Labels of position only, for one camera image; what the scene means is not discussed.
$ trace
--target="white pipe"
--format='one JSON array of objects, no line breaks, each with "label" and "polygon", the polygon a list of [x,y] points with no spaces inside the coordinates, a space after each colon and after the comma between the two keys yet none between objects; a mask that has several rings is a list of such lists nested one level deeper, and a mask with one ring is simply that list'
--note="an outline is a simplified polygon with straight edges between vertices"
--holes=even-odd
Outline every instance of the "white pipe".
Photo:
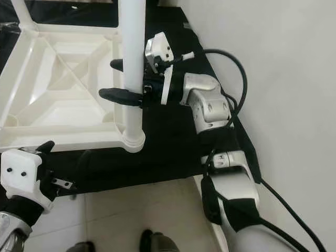
[{"label": "white pipe", "polygon": [[36,24],[32,20],[32,17],[30,16],[30,13],[27,9],[27,5],[25,1],[24,0],[12,0],[12,5],[20,21],[19,27],[23,29],[38,31]]},{"label": "white pipe", "polygon": [[[142,93],[146,0],[121,1],[124,89]],[[123,138],[130,146],[143,146],[142,109],[125,107]]]}]

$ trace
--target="white wall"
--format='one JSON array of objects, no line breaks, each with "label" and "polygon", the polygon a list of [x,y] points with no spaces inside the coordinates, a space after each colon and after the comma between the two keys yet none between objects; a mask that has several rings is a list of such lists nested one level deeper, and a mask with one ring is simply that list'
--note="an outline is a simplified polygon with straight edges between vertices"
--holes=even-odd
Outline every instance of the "white wall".
[{"label": "white wall", "polygon": [[[232,52],[249,88],[240,114],[266,181],[336,251],[336,1],[179,0],[204,48]],[[240,94],[236,68],[210,57],[224,89]],[[310,238],[265,190],[264,217]]]}]

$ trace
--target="floor tile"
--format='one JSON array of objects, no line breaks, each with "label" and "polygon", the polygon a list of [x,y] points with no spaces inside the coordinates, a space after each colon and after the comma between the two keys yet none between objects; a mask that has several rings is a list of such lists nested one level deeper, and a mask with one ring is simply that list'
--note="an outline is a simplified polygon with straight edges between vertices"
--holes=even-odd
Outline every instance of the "floor tile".
[{"label": "floor tile", "polygon": [[181,192],[183,195],[198,193],[195,179],[193,177],[188,177],[185,179],[182,178],[182,179],[177,180],[177,182],[180,185]]},{"label": "floor tile", "polygon": [[180,251],[218,251],[197,194],[91,221],[88,238],[96,244],[97,252],[137,252],[146,228],[171,237]]},{"label": "floor tile", "polygon": [[181,194],[176,180],[86,194],[87,221],[169,201]]},{"label": "floor tile", "polygon": [[66,252],[74,244],[86,240],[86,226],[77,225],[29,238],[24,252]]},{"label": "floor tile", "polygon": [[33,226],[31,237],[61,230],[86,222],[85,196],[77,195],[75,200],[70,196],[58,197],[54,201],[54,207],[49,214],[41,215]]}]

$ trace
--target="black fabric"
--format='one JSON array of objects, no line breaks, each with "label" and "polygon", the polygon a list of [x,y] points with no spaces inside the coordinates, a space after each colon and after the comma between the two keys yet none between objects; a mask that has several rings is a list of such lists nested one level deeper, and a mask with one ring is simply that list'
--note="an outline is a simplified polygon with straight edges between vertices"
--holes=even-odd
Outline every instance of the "black fabric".
[{"label": "black fabric", "polygon": [[211,152],[217,142],[218,136],[225,140],[221,142],[220,147],[216,151],[217,153],[240,150],[235,129],[218,128],[203,131],[198,134],[202,156],[206,156]]},{"label": "black fabric", "polygon": [[203,211],[206,218],[217,225],[222,224],[221,210],[219,209],[218,198],[214,183],[209,176],[201,180]]},{"label": "black fabric", "polygon": [[[71,8],[73,5],[78,7],[76,11]],[[116,4],[29,1],[28,9],[33,20],[38,23],[112,27],[118,25]],[[9,0],[0,1],[0,22],[17,22]],[[180,8],[147,8],[145,39],[165,32],[175,55],[202,50],[195,33],[184,28],[185,23],[187,19]],[[4,36],[4,42],[0,48],[0,71],[18,34],[3,30],[1,36]],[[215,77],[205,55],[178,63],[174,69],[178,72],[201,73]],[[169,102],[167,106],[145,108],[143,131],[146,141],[139,153],[131,154],[121,148],[113,148],[88,152],[56,152],[49,155],[47,167],[55,171],[55,176],[76,182],[77,190],[61,190],[60,194],[109,190],[202,173],[202,148],[189,107]]]},{"label": "black fabric", "polygon": [[34,201],[14,196],[7,200],[1,211],[16,215],[31,227],[37,222],[43,210],[43,207]]},{"label": "black fabric", "polygon": [[239,230],[261,224],[256,203],[252,198],[239,198],[223,201],[226,217],[234,229]]},{"label": "black fabric", "polygon": [[237,140],[240,144],[241,150],[245,152],[248,167],[251,170],[254,182],[261,183],[261,172],[257,157],[256,149],[254,148],[251,139],[248,137],[242,123],[239,120],[234,122]]}]

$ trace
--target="white plastic frame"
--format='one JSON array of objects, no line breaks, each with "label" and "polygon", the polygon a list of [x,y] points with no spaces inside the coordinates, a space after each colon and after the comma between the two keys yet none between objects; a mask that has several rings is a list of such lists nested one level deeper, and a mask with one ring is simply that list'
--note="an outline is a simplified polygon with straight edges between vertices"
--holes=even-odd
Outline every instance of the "white plastic frame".
[{"label": "white plastic frame", "polygon": [[[104,100],[98,90],[142,91],[145,0],[122,1],[123,32],[120,26],[37,24],[24,0],[12,2],[22,32],[0,76],[0,151],[49,140],[53,151],[141,150],[142,110]],[[128,52],[123,45],[132,36]],[[124,73],[109,66],[117,58],[124,58]]]}]

